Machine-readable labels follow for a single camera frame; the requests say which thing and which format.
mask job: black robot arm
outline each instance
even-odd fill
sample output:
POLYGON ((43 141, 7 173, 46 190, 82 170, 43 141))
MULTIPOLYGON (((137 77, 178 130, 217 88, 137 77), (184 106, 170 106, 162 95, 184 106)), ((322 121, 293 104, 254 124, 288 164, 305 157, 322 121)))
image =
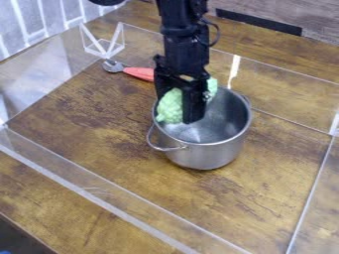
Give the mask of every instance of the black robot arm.
MULTIPOLYGON (((89 0, 98 5, 114 5, 122 0, 89 0)), ((182 91, 182 121, 189 124, 204 117, 209 74, 209 46, 218 39, 218 28, 202 16, 208 0, 156 0, 161 17, 164 56, 154 56, 154 89, 157 99, 172 89, 182 91), (209 43, 209 28, 217 38, 209 43)))

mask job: pot rim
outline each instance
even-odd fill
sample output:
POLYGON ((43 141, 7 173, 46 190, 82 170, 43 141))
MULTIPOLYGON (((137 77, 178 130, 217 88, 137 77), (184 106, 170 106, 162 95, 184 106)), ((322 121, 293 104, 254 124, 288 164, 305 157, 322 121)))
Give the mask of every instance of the pot rim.
POLYGON ((172 137, 162 129, 162 127, 158 125, 156 119, 154 119, 154 113, 156 113, 156 104, 157 104, 157 101, 153 103, 153 106, 152 106, 152 120, 153 120, 153 124, 157 128, 157 130, 170 139, 173 139, 174 141, 177 141, 178 143, 181 144, 185 144, 188 146, 214 146, 214 145, 221 145, 224 143, 228 143, 233 140, 236 140, 240 136, 244 135, 244 133, 248 131, 249 129, 249 126, 252 124, 252 120, 253 120, 253 115, 252 115, 252 111, 250 111, 250 104, 249 102, 244 99, 244 97, 237 93, 234 92, 233 90, 225 88, 224 86, 218 86, 218 89, 224 89, 226 90, 229 93, 232 93, 238 99, 240 101, 244 103, 245 105, 245 109, 246 109, 246 112, 248 112, 248 122, 244 126, 244 128, 241 129, 241 131, 237 133, 237 135, 234 135, 232 138, 229 139, 225 139, 222 141, 217 141, 217 142, 212 142, 212 143, 193 143, 193 142, 188 142, 188 141, 184 141, 184 140, 180 140, 174 137, 172 137))

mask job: green vegetable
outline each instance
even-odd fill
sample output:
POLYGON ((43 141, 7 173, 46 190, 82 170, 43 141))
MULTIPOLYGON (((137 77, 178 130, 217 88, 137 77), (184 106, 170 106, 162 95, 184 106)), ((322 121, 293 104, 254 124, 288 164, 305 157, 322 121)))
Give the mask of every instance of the green vegetable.
MULTIPOLYGON (((210 100, 217 93, 217 80, 212 77, 208 79, 208 90, 210 93, 210 100)), ((156 111, 157 122, 172 124, 182 122, 182 92, 178 88, 170 89, 164 94, 158 101, 156 111)))

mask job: stainless steel pot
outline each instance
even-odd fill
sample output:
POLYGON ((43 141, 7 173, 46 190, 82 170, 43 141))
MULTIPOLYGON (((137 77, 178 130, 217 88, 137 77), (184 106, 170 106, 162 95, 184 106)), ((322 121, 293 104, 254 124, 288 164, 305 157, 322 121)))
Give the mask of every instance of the stainless steel pot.
POLYGON ((236 158, 252 122, 250 103, 241 95, 218 87, 204 119, 188 125, 157 123, 156 105, 146 142, 173 163, 185 168, 210 170, 236 158), (157 145, 150 141, 154 132, 157 145))

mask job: pot handle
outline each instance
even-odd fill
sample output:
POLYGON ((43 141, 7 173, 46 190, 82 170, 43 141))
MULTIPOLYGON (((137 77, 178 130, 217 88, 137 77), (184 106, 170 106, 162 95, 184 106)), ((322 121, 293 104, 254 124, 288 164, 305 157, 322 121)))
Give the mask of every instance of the pot handle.
POLYGON ((172 152, 172 151, 184 150, 188 148, 184 145, 181 145, 180 147, 157 147, 157 146, 154 146, 150 141, 152 134, 153 134, 153 124, 152 124, 152 126, 148 130, 148 133, 146 133, 146 143, 153 150, 160 151, 160 152, 172 152))

